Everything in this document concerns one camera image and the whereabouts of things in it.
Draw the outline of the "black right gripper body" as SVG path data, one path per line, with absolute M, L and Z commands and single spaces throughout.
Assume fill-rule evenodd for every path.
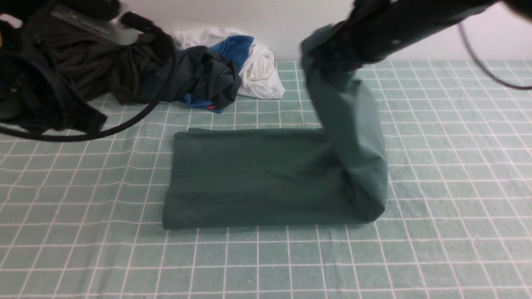
M 308 66 L 324 71 L 352 72 L 381 62 L 399 51 L 391 38 L 391 12 L 395 0 L 355 0 L 348 18 L 331 26 L 312 45 L 308 41 Z

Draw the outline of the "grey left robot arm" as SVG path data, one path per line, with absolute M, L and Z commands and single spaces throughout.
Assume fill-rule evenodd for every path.
M 39 36 L 57 8 L 80 15 L 77 0 L 2 0 L 1 133 L 36 140 L 48 130 L 101 131 L 107 116 L 87 104 Z

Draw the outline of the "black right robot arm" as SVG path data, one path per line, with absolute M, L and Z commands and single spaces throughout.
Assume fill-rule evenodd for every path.
M 356 0 L 348 18 L 301 43 L 301 61 L 352 72 L 479 15 L 494 0 Z

